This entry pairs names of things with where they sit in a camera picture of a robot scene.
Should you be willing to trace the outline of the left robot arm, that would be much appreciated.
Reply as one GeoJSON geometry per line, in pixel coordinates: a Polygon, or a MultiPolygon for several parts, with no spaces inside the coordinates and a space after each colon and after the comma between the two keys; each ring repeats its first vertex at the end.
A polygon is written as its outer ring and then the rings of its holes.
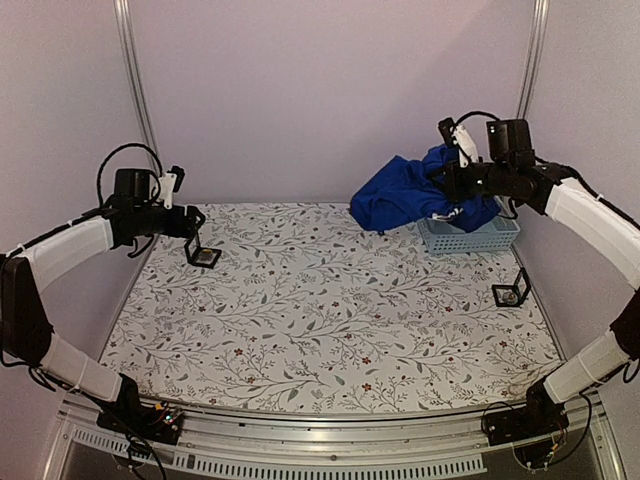
{"type": "Polygon", "coordinates": [[[128,434],[148,426],[136,383],[101,365],[58,335],[41,295],[84,262],[139,238],[162,235],[194,239],[204,222],[197,207],[175,204],[185,172],[162,176],[145,169],[119,169],[114,191],[96,208],[1,258],[1,344],[15,365],[48,376],[86,394],[108,410],[128,434]]]}

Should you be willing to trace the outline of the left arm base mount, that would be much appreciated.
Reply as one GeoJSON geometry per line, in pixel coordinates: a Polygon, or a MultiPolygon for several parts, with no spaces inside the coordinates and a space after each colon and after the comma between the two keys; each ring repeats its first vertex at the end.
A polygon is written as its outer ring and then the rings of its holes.
{"type": "Polygon", "coordinates": [[[145,440],[176,445],[182,432],[184,415],[180,409],[118,405],[98,401],[101,412],[97,425],[121,434],[136,434],[145,440]]]}

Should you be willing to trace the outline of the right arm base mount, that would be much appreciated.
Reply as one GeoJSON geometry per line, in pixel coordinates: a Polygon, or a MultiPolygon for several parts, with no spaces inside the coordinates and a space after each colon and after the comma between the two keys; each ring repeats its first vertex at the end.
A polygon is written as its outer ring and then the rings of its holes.
{"type": "Polygon", "coordinates": [[[490,446],[512,445],[516,461],[526,470],[547,469],[566,443],[569,420],[563,408],[540,413],[506,402],[490,404],[481,417],[481,430],[490,446]]]}

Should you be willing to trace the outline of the blue printed t-shirt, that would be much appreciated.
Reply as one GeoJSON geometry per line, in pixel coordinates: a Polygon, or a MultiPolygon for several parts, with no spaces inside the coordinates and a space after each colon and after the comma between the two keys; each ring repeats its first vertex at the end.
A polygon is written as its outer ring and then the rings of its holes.
{"type": "Polygon", "coordinates": [[[476,195],[450,201],[429,177],[457,159],[457,151],[445,145],[431,148],[421,160],[393,157],[352,196],[351,216],[364,230],[378,233],[421,219],[443,221],[466,233],[479,229],[501,212],[496,200],[476,195]]]}

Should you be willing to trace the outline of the black brooch box silver brooch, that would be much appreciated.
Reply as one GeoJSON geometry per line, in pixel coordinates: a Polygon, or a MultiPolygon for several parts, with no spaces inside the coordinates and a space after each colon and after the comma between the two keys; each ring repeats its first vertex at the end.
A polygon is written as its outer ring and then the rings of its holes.
{"type": "Polygon", "coordinates": [[[512,284],[493,284],[491,291],[497,308],[518,308],[528,298],[532,284],[527,270],[521,267],[512,284]]]}

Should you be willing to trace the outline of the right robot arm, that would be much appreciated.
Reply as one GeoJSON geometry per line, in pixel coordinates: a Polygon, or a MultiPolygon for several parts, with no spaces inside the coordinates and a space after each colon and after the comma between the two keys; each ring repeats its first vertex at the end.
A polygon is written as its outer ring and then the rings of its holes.
{"type": "Polygon", "coordinates": [[[442,172],[451,201],[502,196],[566,227],[592,247],[593,267],[568,266],[567,277],[585,288],[583,300],[608,294],[628,302],[606,330],[526,394],[517,427],[537,436],[555,420],[564,403],[603,385],[639,360],[639,225],[587,183],[573,167],[541,159],[524,119],[499,119],[484,113],[489,157],[483,159],[461,119],[445,118],[438,130],[458,159],[442,172]]]}

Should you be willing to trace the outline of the black brooch box yellow brooch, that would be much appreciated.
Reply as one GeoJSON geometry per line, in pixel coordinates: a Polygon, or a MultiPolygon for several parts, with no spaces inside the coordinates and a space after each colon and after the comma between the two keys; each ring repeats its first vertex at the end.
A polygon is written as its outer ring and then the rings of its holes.
{"type": "Polygon", "coordinates": [[[190,265],[205,269],[213,269],[222,255],[220,249],[202,246],[196,237],[188,240],[184,249],[190,265]]]}

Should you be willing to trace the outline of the light blue plastic basket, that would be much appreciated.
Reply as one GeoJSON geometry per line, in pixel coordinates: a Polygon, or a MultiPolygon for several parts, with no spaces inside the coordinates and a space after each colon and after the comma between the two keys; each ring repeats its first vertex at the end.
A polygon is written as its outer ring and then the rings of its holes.
{"type": "Polygon", "coordinates": [[[507,218],[504,210],[471,233],[432,219],[419,220],[417,228],[426,251],[433,255],[506,251],[520,233],[517,221],[507,218]]]}

